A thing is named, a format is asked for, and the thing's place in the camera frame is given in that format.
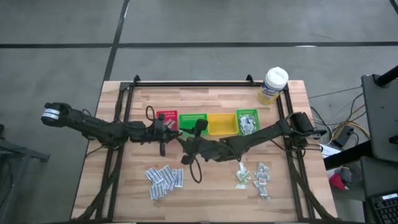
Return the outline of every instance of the green plastic tray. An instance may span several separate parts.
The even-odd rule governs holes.
[[[254,119],[256,120],[256,131],[260,130],[259,115],[258,115],[256,109],[237,110],[236,111],[236,121],[238,122],[238,126],[239,126],[239,134],[244,135],[243,132],[241,131],[241,123],[240,123],[239,118],[241,115],[245,115],[245,114],[254,116]]]
[[[178,128],[192,129],[195,127],[198,119],[207,120],[207,114],[180,114],[180,116],[178,116]],[[201,134],[207,133],[207,128],[201,132]]]

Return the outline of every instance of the wooden table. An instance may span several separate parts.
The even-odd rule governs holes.
[[[113,120],[119,84],[120,82],[104,83],[96,114],[98,118],[106,121]],[[301,80],[289,81],[289,87],[294,111],[306,112],[312,119],[304,82]],[[238,109],[256,108],[261,127],[265,128],[279,120],[278,109],[276,104],[260,104],[256,99],[258,90],[256,87],[135,88],[130,120],[142,120],[146,125],[150,125],[150,121],[145,116],[145,108],[148,105],[153,106],[155,110],[177,110],[179,114],[235,113]],[[221,136],[205,137],[218,139]],[[283,145],[282,138],[275,140]],[[98,142],[91,142],[88,151],[96,149],[99,145]],[[273,222],[297,220],[286,154],[273,143],[265,142],[253,147],[242,158],[244,165],[252,173],[258,162],[263,162],[270,168],[271,180],[267,183],[270,200],[262,200],[252,183],[248,184],[246,190],[234,188],[238,183],[235,177],[238,162],[205,162],[198,156],[203,172],[203,181],[196,184],[192,180],[189,167],[180,163],[182,156],[182,147],[177,141],[172,141],[166,146],[166,157],[159,156],[159,144],[157,143],[141,146],[127,142],[123,155],[114,221]],[[98,193],[105,158],[106,149],[102,149],[86,159],[72,217],[79,216]],[[335,204],[321,152],[307,151],[304,161],[312,192],[327,211],[336,216]],[[161,200],[153,201],[149,195],[151,182],[145,177],[144,172],[151,167],[160,169],[167,164],[172,169],[184,168],[183,188],[175,189]],[[303,194],[300,194],[300,198],[305,210]],[[108,201],[106,200],[105,211],[108,209],[107,206]]]

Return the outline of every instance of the plastic container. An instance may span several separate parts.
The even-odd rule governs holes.
[[[207,120],[207,114],[180,114],[178,117],[178,123],[179,123],[179,128],[186,128],[186,129],[192,129],[195,127],[195,124],[197,123],[198,119],[205,119]],[[206,130],[202,131],[201,134],[208,134],[208,127]]]
[[[242,136],[246,135],[242,132],[241,123],[239,122],[239,119],[242,115],[253,115],[254,121],[256,122],[255,132],[260,130],[260,120],[259,120],[259,115],[258,115],[256,109],[237,110],[236,111],[236,122],[238,123],[238,126],[239,126],[239,134],[240,135],[242,135]]]
[[[160,114],[164,114],[163,122],[167,122],[168,120],[174,121],[172,126],[172,130],[178,131],[178,116],[177,111],[158,111],[156,112],[156,117],[158,118]]]
[[[226,135],[238,133],[236,114],[209,114],[208,117],[208,129],[210,135]]]
[[[280,91],[284,89],[289,80],[289,75],[285,70],[279,67],[270,69],[261,84],[257,99],[262,104],[275,102]]]

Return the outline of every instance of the white bottle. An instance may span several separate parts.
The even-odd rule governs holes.
[[[282,68],[275,67],[270,69],[264,77],[257,99],[262,104],[275,102],[288,80],[289,75]]]

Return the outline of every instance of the gray floor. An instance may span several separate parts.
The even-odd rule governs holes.
[[[123,0],[3,0],[0,44],[110,43]],[[397,41],[398,15],[388,0],[131,0],[121,42]],[[46,102],[95,111],[110,49],[0,49],[0,123],[6,138],[51,153],[32,161],[16,223],[67,220],[87,141],[40,122]],[[360,76],[397,65],[398,47],[119,49],[111,80],[261,79],[271,67],[305,80],[309,96],[360,86]],[[360,89],[311,98],[330,123]],[[358,123],[367,126],[366,118]],[[363,221],[358,201],[335,194],[344,220]]]

